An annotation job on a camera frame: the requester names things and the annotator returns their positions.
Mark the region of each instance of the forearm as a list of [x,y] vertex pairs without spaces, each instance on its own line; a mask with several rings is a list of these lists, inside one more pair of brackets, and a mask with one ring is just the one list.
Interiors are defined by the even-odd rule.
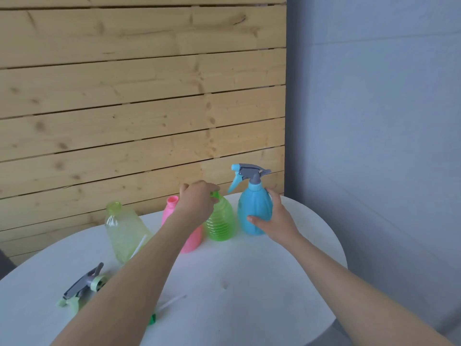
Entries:
[[193,226],[180,213],[171,215],[69,322],[52,346],[138,345]]
[[301,264],[355,345],[451,345],[416,315],[301,235],[284,246]]

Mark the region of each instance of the blue spray bottle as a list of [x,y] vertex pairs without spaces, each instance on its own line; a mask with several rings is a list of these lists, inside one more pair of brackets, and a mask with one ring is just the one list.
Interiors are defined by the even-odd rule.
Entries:
[[271,173],[271,170],[253,164],[234,164],[232,170],[235,171],[235,178],[228,192],[244,179],[250,179],[248,188],[240,196],[238,201],[237,217],[240,227],[248,234],[264,234],[262,229],[247,221],[247,216],[257,216],[265,221],[272,217],[272,199],[261,183],[261,177]]

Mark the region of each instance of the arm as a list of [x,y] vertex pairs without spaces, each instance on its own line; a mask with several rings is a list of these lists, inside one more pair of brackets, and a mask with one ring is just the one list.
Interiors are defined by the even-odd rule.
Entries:
[[298,232],[280,195],[268,191],[274,203],[272,219],[249,216],[248,220],[296,258],[355,345],[452,345],[416,315],[311,244]]
[[175,211],[158,232],[67,324],[52,346],[138,345],[173,263],[193,230],[213,212],[219,187],[182,185]]

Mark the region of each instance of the white round table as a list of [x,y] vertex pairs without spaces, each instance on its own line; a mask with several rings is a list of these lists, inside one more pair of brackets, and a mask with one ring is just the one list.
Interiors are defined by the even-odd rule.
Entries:
[[[227,196],[234,211],[239,196]],[[326,222],[292,199],[282,197],[282,202],[303,236],[347,267]],[[141,218],[156,232],[161,215]],[[109,277],[120,268],[104,226],[49,246],[0,280],[0,345],[48,346],[71,319],[70,307],[56,307],[56,302],[99,262]],[[302,346],[335,320],[284,248],[266,235],[253,237],[241,230],[228,241],[205,239],[197,250],[179,255],[158,306],[184,295],[157,314],[142,345]]]

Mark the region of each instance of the plastic bottle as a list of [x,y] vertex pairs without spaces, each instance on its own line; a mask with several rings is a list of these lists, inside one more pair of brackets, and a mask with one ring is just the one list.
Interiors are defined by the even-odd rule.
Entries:
[[247,216],[257,216],[265,221],[272,218],[272,199],[261,183],[261,177],[271,173],[271,170],[263,169],[253,164],[234,164],[235,178],[229,187],[229,192],[244,179],[250,179],[248,188],[240,196],[237,208],[237,218],[240,227],[248,234],[264,234],[261,228],[248,222]]
[[[166,200],[166,207],[163,210],[163,215],[162,215],[162,225],[165,223],[168,216],[170,216],[173,213],[178,201],[179,201],[178,196],[172,196]],[[194,229],[194,231],[189,236],[189,238],[187,238],[186,243],[181,249],[182,254],[185,254],[187,252],[191,252],[197,249],[197,247],[200,245],[202,241],[202,231],[203,231],[202,226],[199,226],[196,229]]]
[[107,204],[106,230],[120,263],[131,258],[144,237],[142,245],[152,238],[152,233],[135,211],[123,208],[119,202]]
[[218,198],[219,203],[214,205],[213,213],[203,224],[203,227],[210,239],[222,242],[232,238],[234,235],[234,210],[229,201],[219,194],[219,192],[213,192],[212,197]]

